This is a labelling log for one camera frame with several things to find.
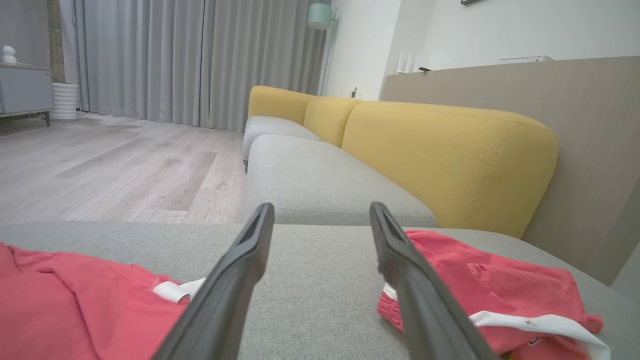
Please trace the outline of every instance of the gray fabric surface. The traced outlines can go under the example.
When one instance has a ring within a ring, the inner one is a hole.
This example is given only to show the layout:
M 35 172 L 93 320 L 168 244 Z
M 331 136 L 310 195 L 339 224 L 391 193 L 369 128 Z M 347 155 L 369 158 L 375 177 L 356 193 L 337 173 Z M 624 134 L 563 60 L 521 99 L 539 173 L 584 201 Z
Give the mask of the gray fabric surface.
M 367 225 L 371 202 L 382 201 L 402 225 L 437 226 L 420 200 L 329 143 L 262 135 L 250 156 L 247 216 L 270 202 L 277 224 Z
M 137 263 L 178 281 L 207 275 L 241 225 L 40 222 L 0 227 L 0 241 Z M 432 229 L 480 250 L 569 270 L 613 359 L 640 354 L 640 308 L 564 261 L 510 236 Z M 404 336 L 376 312 L 382 285 L 368 226 L 276 225 L 240 356 L 407 358 Z
M 280 134 L 320 140 L 311 130 L 297 122 L 270 116 L 252 116 L 246 121 L 244 128 L 244 138 L 242 141 L 242 159 L 249 160 L 249 150 L 251 144 L 260 135 Z

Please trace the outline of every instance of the white vase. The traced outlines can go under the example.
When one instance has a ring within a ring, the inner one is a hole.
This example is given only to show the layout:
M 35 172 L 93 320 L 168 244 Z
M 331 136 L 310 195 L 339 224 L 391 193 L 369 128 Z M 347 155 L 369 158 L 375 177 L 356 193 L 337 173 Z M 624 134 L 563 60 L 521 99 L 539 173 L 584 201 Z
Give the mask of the white vase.
M 51 121 L 76 121 L 77 97 L 77 84 L 53 83 L 54 110 L 49 112 Z

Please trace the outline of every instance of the mint green lamp shade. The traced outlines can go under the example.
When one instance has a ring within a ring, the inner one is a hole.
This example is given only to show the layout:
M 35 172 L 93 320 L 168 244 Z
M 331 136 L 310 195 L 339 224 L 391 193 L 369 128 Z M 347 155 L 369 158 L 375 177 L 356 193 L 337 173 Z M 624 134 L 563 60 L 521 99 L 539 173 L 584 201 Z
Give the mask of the mint green lamp shade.
M 333 10 L 327 4 L 315 3 L 309 6 L 307 25 L 318 30 L 329 30 L 333 22 Z

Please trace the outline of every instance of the wood laminate flooring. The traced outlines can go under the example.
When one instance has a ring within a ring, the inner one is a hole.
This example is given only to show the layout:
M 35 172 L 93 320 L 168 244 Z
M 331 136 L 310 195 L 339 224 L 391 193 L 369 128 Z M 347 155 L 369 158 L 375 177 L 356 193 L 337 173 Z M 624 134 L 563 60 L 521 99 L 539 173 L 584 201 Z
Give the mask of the wood laminate flooring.
M 0 224 L 242 222 L 242 134 L 82 113 L 0 129 Z

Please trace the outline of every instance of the yellow sofa backrest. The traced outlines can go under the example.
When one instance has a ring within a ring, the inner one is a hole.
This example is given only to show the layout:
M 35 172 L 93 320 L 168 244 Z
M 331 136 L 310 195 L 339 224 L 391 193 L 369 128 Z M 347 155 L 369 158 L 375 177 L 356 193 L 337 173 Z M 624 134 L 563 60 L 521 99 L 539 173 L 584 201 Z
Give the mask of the yellow sofa backrest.
M 422 201 L 440 227 L 522 237 L 554 173 L 556 137 L 523 115 L 364 102 L 342 149 Z
M 249 95 L 248 116 L 262 115 L 295 121 L 322 141 L 340 147 L 351 110 L 360 103 L 362 100 L 315 96 L 257 85 Z
M 257 85 L 249 94 L 248 116 L 279 117 L 302 125 L 309 101 L 317 96 Z
M 309 101 L 303 125 L 322 141 L 342 145 L 347 119 L 362 100 L 318 96 Z

